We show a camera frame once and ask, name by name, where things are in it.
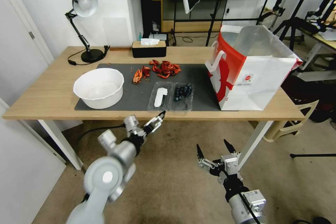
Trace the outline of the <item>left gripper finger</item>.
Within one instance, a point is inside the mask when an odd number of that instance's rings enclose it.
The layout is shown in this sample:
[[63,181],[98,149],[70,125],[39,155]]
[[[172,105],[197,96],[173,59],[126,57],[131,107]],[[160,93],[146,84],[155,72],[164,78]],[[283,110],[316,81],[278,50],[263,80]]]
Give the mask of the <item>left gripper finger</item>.
[[161,113],[159,113],[156,117],[153,117],[152,119],[150,119],[148,122],[146,122],[143,126],[144,127],[160,127],[163,119],[165,117],[166,111],[162,111]]
[[151,133],[154,133],[162,125],[164,117],[165,113],[160,113],[158,116],[151,119],[150,122]]

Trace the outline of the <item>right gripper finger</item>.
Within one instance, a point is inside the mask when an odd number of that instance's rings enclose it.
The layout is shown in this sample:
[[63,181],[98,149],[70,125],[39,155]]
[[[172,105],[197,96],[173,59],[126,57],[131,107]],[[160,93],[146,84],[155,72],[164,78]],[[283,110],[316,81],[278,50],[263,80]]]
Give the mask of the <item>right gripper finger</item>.
[[216,159],[210,161],[204,157],[199,144],[196,145],[196,148],[197,148],[198,166],[210,174],[219,174],[221,172],[220,170],[221,160]]
[[225,146],[226,146],[226,148],[227,148],[227,150],[229,151],[230,154],[240,156],[241,153],[237,152],[232,144],[230,144],[226,139],[223,139],[223,141],[224,141],[224,144],[225,144]]

